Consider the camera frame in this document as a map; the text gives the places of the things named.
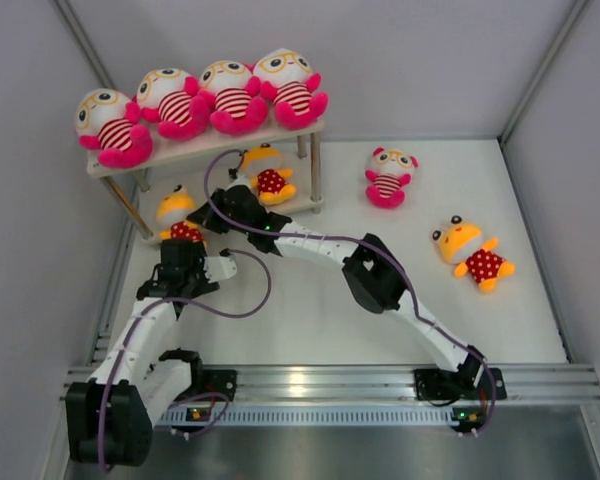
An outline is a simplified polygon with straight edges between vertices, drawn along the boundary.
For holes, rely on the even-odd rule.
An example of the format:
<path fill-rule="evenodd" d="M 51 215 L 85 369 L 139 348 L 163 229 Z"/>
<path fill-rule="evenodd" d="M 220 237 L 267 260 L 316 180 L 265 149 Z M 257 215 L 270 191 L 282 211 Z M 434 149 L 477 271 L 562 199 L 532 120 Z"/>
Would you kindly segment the orange plush top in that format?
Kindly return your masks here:
<path fill-rule="evenodd" d="M 280 205 L 292 199 L 297 189 L 290 182 L 291 168 L 285 168 L 282 153 L 268 143 L 244 151 L 241 171 L 249 178 L 261 204 Z"/>

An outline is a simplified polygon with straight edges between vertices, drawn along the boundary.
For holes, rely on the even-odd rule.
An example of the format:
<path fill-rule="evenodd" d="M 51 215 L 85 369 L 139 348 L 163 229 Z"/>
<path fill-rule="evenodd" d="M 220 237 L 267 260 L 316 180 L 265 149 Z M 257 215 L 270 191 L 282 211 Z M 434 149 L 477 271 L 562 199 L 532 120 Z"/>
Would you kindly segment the orange plush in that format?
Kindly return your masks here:
<path fill-rule="evenodd" d="M 280 205 L 292 199 L 297 189 L 290 182 L 291 168 L 285 168 L 282 153 L 268 143 L 244 151 L 241 171 L 249 178 L 261 204 Z"/>
<path fill-rule="evenodd" d="M 187 240 L 192 243 L 206 244 L 198 225 L 188 219 L 196 209 L 195 202 L 188 190 L 178 184 L 159 203 L 155 218 L 160 227 L 159 239 Z"/>
<path fill-rule="evenodd" d="M 487 237 L 479 226 L 459 215 L 445 228 L 435 229 L 431 239 L 453 275 L 469 276 L 482 293 L 493 292 L 501 279 L 516 272 L 515 264 L 496 252 L 499 239 Z"/>

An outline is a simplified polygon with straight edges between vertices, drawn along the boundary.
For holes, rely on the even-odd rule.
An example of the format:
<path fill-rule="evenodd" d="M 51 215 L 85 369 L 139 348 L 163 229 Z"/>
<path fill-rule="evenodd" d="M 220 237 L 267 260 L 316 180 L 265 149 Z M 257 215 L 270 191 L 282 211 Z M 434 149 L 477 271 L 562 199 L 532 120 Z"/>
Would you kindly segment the orange plush bottom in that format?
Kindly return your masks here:
<path fill-rule="evenodd" d="M 187 240 L 192 243 L 206 244 L 198 225 L 188 219 L 196 209 L 195 202 L 188 190 L 178 184 L 159 203 L 155 218 L 160 227 L 159 239 Z"/>

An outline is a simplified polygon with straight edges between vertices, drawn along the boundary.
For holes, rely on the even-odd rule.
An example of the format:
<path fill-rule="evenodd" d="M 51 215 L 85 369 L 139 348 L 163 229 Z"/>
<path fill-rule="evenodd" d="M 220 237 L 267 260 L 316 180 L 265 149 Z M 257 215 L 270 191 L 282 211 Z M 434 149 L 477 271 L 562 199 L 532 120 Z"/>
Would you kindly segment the pink panda plush face down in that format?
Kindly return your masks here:
<path fill-rule="evenodd" d="M 210 107 L 198 95 L 197 79 L 185 70 L 163 67 L 148 72 L 135 95 L 144 120 L 172 141 L 187 141 L 210 125 Z"/>

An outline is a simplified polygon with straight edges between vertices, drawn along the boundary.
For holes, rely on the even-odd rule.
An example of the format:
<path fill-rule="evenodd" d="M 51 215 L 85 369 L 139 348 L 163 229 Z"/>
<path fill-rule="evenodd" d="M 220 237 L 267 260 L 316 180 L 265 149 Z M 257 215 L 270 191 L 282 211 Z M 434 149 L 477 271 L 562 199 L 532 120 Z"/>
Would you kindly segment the pink panda plush with glasses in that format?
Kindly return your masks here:
<path fill-rule="evenodd" d="M 260 80 L 260 95 L 285 129 L 304 129 L 326 112 L 329 96 L 319 91 L 322 77 L 302 54 L 279 48 L 259 59 L 253 74 Z"/>

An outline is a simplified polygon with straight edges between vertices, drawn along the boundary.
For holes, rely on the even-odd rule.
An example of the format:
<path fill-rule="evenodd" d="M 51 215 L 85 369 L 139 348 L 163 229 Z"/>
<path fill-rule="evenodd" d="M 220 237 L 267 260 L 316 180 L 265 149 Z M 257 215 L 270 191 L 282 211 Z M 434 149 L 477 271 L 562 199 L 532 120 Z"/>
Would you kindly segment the pink panda plush top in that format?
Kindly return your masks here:
<path fill-rule="evenodd" d="M 404 188 L 411 183 L 420 164 L 417 158 L 402 150 L 377 147 L 372 152 L 365 177 L 369 185 L 366 198 L 375 207 L 395 209 L 406 198 Z"/>

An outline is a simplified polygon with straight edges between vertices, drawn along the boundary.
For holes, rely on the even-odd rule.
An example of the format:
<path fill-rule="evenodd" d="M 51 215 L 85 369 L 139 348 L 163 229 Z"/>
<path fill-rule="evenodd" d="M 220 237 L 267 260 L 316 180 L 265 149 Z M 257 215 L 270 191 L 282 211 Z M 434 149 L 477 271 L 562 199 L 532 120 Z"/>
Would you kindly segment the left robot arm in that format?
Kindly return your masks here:
<path fill-rule="evenodd" d="M 166 240 L 160 262 L 136 293 L 132 314 L 100 367 L 65 396 L 70 458 L 98 465 L 139 466 L 152 440 L 154 416 L 140 383 L 184 305 L 219 289 L 202 242 Z"/>

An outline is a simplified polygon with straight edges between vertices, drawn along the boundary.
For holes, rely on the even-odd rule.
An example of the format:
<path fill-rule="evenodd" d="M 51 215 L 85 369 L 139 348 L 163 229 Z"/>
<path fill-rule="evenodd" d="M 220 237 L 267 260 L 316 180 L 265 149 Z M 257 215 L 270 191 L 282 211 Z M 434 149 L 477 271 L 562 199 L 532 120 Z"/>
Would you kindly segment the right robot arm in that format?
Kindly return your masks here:
<path fill-rule="evenodd" d="M 243 185 L 216 190 L 188 219 L 218 234 L 241 232 L 262 253 L 340 270 L 359 306 L 407 326 L 446 374 L 448 388 L 455 395 L 471 396 L 484 378 L 496 385 L 479 350 L 425 316 L 427 310 L 406 271 L 379 237 L 366 234 L 355 239 L 315 232 L 288 216 L 266 210 Z"/>

